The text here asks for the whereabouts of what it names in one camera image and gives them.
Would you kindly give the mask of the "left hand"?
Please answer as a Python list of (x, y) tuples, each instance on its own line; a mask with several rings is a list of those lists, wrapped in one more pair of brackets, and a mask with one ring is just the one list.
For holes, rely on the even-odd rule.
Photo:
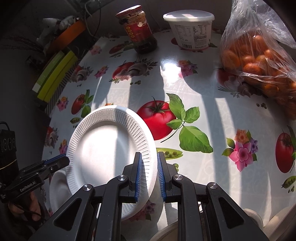
[(41, 219), (41, 208), (34, 192), (31, 192), (23, 199), (24, 203), (17, 201), (16, 204), (9, 203), (8, 207), (14, 216), (30, 214), (33, 221)]

